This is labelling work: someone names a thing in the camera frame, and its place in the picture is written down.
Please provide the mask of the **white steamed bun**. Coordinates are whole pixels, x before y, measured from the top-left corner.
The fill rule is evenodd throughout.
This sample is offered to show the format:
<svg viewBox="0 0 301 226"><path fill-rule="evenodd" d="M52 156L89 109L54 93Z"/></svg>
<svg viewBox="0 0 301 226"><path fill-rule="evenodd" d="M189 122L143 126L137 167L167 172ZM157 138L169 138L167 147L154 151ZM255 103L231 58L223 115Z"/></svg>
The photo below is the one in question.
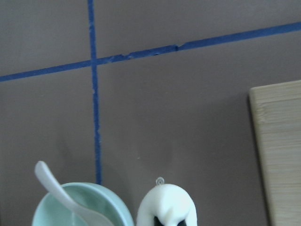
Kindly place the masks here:
<svg viewBox="0 0 301 226"><path fill-rule="evenodd" d="M163 177L145 195L138 208L137 226L196 226L197 211L191 196L183 188L166 184Z"/></svg>

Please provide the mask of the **bamboo cutting board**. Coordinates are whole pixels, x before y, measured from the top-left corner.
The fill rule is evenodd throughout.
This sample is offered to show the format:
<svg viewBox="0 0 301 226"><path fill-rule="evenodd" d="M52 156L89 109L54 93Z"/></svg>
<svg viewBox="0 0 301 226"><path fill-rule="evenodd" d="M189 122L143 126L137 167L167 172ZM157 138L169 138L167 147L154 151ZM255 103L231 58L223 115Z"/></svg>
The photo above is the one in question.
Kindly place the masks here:
<svg viewBox="0 0 301 226"><path fill-rule="evenodd" d="M250 89L271 225L301 224L301 82Z"/></svg>

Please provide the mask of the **white ceramic spoon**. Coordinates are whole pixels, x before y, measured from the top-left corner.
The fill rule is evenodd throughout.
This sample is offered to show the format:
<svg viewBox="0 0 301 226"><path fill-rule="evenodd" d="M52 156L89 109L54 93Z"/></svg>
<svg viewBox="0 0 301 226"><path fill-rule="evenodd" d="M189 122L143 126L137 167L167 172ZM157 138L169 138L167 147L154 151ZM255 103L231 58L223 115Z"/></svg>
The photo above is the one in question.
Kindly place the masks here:
<svg viewBox="0 0 301 226"><path fill-rule="evenodd" d="M34 173L40 183L50 194L52 194L64 207L81 218L88 226L113 225L113 223L105 215L88 209L72 199L57 181L44 161L38 161L36 163Z"/></svg>

